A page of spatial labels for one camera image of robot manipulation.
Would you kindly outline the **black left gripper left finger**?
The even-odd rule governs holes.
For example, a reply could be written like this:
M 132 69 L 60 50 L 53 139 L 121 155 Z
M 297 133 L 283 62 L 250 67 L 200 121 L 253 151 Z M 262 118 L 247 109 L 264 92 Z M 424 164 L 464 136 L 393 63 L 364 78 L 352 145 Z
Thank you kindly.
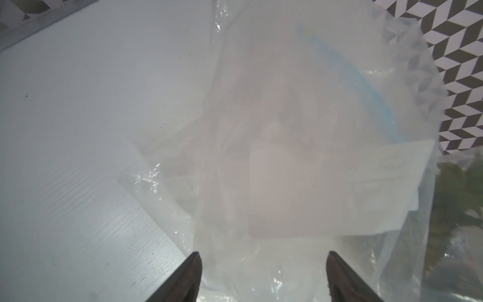
M 202 272 L 199 252 L 191 253 L 146 302 L 196 302 Z

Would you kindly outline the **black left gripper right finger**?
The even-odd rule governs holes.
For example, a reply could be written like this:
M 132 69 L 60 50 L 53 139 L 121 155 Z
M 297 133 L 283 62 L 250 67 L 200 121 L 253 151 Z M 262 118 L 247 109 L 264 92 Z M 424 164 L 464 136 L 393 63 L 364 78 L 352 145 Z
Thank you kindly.
M 328 253 L 326 273 L 332 302 L 383 302 L 335 251 Z

